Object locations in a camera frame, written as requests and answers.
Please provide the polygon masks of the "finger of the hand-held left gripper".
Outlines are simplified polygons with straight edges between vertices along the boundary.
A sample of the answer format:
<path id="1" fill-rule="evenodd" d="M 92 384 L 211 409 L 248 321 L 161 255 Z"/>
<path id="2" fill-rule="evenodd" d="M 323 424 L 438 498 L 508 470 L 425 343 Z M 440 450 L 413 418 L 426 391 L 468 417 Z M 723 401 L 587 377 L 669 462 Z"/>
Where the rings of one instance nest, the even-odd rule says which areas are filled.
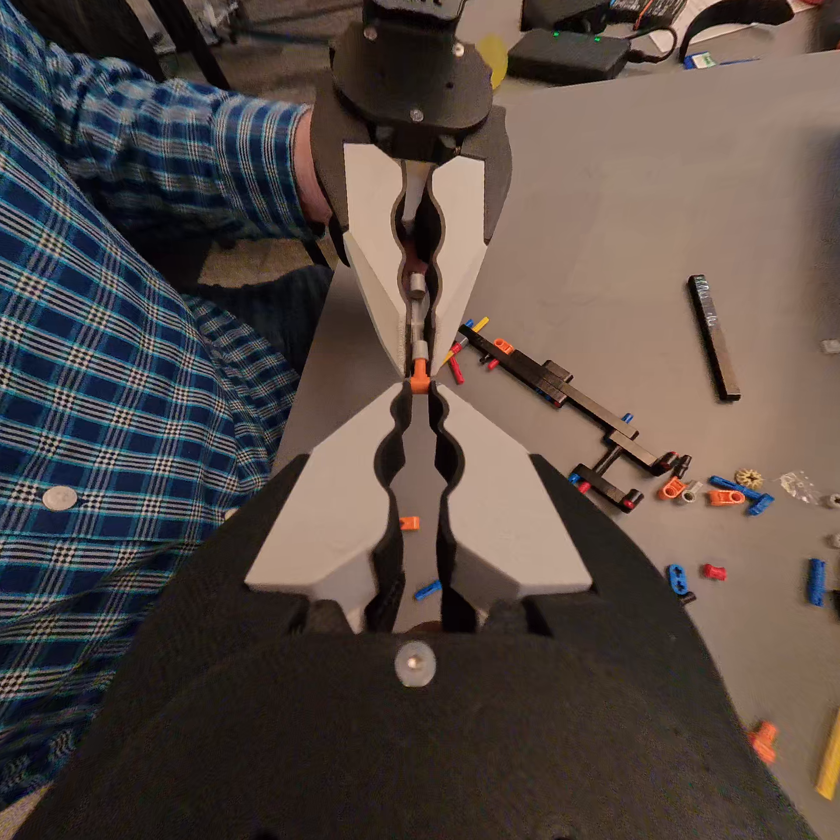
<path id="1" fill-rule="evenodd" d="M 442 360 L 455 340 L 487 253 L 484 162 L 457 156 L 434 171 L 430 186 L 441 223 L 432 257 L 437 279 L 432 359 Z"/>
<path id="2" fill-rule="evenodd" d="M 396 209 L 404 196 L 401 164 L 371 143 L 343 146 L 348 228 L 345 254 L 374 330 L 399 375 L 406 374 L 404 251 Z"/>

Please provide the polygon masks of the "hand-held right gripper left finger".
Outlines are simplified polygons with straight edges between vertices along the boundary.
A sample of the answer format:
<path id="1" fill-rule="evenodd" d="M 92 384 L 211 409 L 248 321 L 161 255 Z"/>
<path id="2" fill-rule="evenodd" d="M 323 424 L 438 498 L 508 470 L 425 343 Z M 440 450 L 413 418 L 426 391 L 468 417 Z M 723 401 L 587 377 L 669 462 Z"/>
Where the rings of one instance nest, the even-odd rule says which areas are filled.
<path id="1" fill-rule="evenodd" d="M 336 602 L 356 633 L 393 630 L 406 578 L 391 483 L 412 409 L 411 386 L 394 384 L 311 451 L 245 577 L 250 590 Z"/>

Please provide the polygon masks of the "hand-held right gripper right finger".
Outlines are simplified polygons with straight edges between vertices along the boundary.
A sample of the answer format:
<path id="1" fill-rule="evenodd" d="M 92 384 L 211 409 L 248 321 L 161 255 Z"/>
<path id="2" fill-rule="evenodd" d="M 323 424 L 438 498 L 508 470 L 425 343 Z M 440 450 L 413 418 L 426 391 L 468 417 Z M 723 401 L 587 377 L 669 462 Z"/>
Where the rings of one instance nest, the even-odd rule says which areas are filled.
<path id="1" fill-rule="evenodd" d="M 443 629 L 472 633 L 499 602 L 588 592 L 593 579 L 525 447 L 445 385 L 428 392 L 444 479 L 436 552 Z"/>

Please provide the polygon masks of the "grey connector with black pin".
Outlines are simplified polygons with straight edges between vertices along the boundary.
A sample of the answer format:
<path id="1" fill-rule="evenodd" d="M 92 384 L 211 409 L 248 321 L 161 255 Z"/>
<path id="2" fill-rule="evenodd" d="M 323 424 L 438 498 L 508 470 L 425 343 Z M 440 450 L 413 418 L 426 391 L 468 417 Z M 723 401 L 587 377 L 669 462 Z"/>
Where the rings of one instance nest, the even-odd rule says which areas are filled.
<path id="1" fill-rule="evenodd" d="M 406 326 L 411 343 L 425 340 L 425 321 L 429 307 L 426 277 L 423 272 L 414 271 L 408 275 L 408 310 Z"/>

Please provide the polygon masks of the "black lego frame assembly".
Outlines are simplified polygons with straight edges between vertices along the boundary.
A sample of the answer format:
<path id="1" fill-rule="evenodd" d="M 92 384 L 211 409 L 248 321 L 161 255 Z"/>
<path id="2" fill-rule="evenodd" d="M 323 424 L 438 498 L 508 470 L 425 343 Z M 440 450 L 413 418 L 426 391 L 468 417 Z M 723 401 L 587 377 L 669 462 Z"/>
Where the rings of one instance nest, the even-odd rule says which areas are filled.
<path id="1" fill-rule="evenodd" d="M 487 369 L 500 367 L 555 409 L 570 405 L 587 415 L 603 431 L 603 457 L 594 467 L 579 464 L 569 474 L 569 482 L 581 494 L 593 491 L 622 513 L 634 511 L 644 499 L 644 494 L 637 489 L 623 491 L 606 478 L 607 470 L 620 458 L 631 459 L 653 477 L 667 473 L 671 477 L 684 477 L 691 461 L 689 455 L 681 456 L 674 451 L 659 457 L 651 454 L 637 441 L 639 432 L 633 425 L 633 416 L 619 417 L 592 400 L 572 385 L 573 375 L 569 371 L 551 360 L 538 364 L 508 342 L 499 339 L 492 343 L 465 325 L 458 327 L 458 336 L 462 335 L 469 337 L 468 345 L 480 352 Z"/>

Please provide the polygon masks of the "person's left forearm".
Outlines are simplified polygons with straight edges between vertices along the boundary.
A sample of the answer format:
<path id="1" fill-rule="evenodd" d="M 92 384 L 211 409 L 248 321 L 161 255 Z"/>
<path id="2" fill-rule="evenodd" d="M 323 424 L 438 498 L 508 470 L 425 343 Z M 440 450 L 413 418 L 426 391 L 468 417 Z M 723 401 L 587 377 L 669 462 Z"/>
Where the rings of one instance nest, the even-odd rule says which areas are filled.
<path id="1" fill-rule="evenodd" d="M 125 232 L 312 239 L 292 168 L 307 106 L 57 47 L 2 53 L 2 104 Z"/>

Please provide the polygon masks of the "person's left hand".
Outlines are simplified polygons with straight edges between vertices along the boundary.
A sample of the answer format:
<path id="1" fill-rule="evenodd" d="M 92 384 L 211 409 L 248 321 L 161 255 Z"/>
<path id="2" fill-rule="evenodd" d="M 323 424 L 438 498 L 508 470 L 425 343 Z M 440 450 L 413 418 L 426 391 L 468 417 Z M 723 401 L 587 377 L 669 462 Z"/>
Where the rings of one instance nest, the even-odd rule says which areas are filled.
<path id="1" fill-rule="evenodd" d="M 313 108 L 306 108 L 297 121 L 293 145 L 292 168 L 298 201 L 310 224 L 328 226 L 332 209 L 319 183 L 312 152 Z"/>

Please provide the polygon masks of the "yellow round object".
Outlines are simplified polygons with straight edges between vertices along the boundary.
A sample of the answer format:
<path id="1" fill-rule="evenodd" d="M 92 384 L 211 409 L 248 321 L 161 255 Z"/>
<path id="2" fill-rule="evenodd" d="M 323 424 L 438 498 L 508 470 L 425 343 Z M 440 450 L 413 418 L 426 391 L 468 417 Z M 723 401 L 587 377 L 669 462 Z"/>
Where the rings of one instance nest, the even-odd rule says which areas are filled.
<path id="1" fill-rule="evenodd" d="M 508 48 L 496 34 L 488 34 L 476 42 L 476 50 L 490 69 L 490 85 L 496 91 L 508 73 Z"/>

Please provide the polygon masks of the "black electronic box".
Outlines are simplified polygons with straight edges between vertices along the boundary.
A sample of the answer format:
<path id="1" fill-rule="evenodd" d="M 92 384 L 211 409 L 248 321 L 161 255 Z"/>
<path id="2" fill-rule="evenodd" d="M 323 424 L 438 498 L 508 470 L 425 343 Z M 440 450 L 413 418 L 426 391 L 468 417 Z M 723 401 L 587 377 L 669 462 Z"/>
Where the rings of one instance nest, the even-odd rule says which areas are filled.
<path id="1" fill-rule="evenodd" d="M 555 87 L 608 81 L 624 69 L 631 49 L 622 38 L 532 29 L 508 51 L 507 76 Z"/>

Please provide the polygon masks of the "blue plaid shirt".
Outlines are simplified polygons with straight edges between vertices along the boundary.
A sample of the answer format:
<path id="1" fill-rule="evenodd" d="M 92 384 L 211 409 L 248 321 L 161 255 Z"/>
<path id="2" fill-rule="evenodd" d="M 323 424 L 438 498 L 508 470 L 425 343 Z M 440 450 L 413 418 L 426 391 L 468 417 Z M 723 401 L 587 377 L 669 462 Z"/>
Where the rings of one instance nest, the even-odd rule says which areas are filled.
<path id="1" fill-rule="evenodd" d="M 1 34 L 1 69 L 57 47 L 173 79 L 70 52 L 13 2 Z M 267 482 L 332 272 L 177 290 L 139 242 L 259 238 L 125 232 L 1 117 L 5 812 L 54 781 L 172 576 Z"/>

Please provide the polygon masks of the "black flat remote bar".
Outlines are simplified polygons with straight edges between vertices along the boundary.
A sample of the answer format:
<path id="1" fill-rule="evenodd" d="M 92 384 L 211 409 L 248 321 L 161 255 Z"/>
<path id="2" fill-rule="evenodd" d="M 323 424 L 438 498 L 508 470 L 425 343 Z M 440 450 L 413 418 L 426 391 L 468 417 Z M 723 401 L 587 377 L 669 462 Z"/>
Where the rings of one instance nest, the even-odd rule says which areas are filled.
<path id="1" fill-rule="evenodd" d="M 687 280 L 686 288 L 696 315 L 717 398 L 723 403 L 738 402 L 742 394 L 709 282 L 704 275 L 692 275 Z"/>

